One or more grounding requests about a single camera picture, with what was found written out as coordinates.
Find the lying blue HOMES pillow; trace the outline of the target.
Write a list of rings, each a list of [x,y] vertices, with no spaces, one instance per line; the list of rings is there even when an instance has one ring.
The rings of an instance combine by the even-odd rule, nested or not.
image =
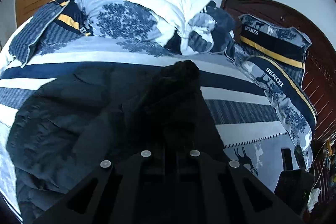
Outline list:
[[[299,145],[303,155],[310,157],[317,112],[306,94],[276,61],[268,57],[250,56],[240,68],[264,90],[294,145]]]

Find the blue striped bed blanket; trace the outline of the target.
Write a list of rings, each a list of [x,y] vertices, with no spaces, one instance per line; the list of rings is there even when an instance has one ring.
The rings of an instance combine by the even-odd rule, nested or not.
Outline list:
[[[1,194],[10,210],[20,216],[16,175],[6,151],[7,138],[23,102],[42,85],[79,67],[106,65],[153,71],[183,60],[151,42],[94,36],[54,44],[41,43],[22,67],[7,50],[1,52]],[[289,101],[277,99],[249,79],[225,56],[200,54],[192,61],[201,71],[201,90],[215,121],[226,154],[274,190],[281,173],[281,149],[302,147],[305,165],[311,167],[311,130],[304,128],[300,111]]]

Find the upright blue HOMES pillow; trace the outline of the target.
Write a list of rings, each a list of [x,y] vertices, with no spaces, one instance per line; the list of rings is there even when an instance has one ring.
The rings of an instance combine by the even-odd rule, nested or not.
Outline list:
[[[248,55],[270,57],[281,65],[292,80],[302,86],[309,37],[295,27],[284,28],[251,14],[239,16],[240,45]]]

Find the dark red wooden headboard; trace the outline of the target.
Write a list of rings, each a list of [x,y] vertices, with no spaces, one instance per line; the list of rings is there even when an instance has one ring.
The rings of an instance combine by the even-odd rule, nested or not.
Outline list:
[[[314,139],[326,141],[335,133],[335,49],[325,34],[297,10],[272,0],[222,0],[221,8],[234,18],[251,14],[282,27],[305,33],[312,46],[307,50],[303,90],[317,110]]]

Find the blue white crumpled duvet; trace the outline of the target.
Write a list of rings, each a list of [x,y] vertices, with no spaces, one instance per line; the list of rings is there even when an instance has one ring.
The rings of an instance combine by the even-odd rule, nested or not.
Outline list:
[[[21,26],[8,53],[26,65],[84,36],[116,40],[153,56],[235,57],[235,20],[212,0],[52,0]]]

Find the cluttered bedside nightstand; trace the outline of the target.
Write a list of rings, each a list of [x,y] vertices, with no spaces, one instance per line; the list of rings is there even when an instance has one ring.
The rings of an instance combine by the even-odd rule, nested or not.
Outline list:
[[[274,194],[303,223],[331,223],[335,216],[335,134],[324,143],[313,142],[316,153],[310,170],[301,170],[291,151],[293,169],[282,171]]]

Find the black smartphone on bed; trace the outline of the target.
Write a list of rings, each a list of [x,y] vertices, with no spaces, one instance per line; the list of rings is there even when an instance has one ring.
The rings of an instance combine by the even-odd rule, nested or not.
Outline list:
[[[282,155],[283,170],[284,171],[292,170],[293,162],[291,158],[291,150],[289,148],[282,148],[281,155]]]

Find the black puffer jacket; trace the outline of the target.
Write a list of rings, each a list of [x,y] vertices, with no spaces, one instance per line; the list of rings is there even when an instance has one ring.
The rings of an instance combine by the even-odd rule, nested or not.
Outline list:
[[[16,114],[7,152],[17,202],[33,223],[86,176],[142,151],[223,150],[190,60],[157,71],[80,68],[43,85]]]

